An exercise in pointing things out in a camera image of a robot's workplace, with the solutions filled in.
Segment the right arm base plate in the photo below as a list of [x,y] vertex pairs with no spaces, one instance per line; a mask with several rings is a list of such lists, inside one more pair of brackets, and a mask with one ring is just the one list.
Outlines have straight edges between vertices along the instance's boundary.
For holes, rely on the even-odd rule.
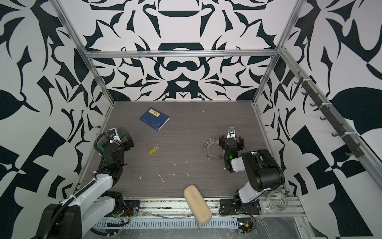
[[242,204],[236,199],[220,199],[219,214],[221,216],[234,215],[260,215],[261,206],[259,201]]

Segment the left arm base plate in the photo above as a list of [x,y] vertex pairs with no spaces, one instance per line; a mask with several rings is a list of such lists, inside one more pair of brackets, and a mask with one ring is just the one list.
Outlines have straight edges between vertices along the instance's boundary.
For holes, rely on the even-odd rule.
[[122,218],[137,215],[140,210],[140,200],[124,200],[120,209],[112,212],[112,216],[120,216]]

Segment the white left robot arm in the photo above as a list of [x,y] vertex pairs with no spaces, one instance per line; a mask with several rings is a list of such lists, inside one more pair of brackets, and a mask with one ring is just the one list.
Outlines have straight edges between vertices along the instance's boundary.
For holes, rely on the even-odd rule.
[[123,197],[111,188],[123,173],[125,152],[133,147],[132,137],[123,127],[98,136],[94,149],[101,160],[92,180],[62,203],[44,209],[35,238],[81,239],[104,216],[119,212]]

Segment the yellow key tag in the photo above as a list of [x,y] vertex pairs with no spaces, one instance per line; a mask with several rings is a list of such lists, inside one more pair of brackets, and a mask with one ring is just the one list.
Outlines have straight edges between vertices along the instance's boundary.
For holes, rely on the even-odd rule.
[[149,155],[152,155],[153,153],[155,153],[157,151],[156,148],[153,148],[152,150],[149,151]]

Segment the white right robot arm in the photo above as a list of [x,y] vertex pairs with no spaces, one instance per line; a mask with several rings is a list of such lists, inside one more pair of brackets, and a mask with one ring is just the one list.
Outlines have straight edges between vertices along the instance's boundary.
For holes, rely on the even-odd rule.
[[266,192],[276,190],[285,183],[285,176],[267,149],[245,150],[244,139],[237,137],[230,127],[226,136],[219,137],[219,146],[224,150],[225,168],[231,172],[245,172],[248,181],[234,196],[237,210],[249,206]]

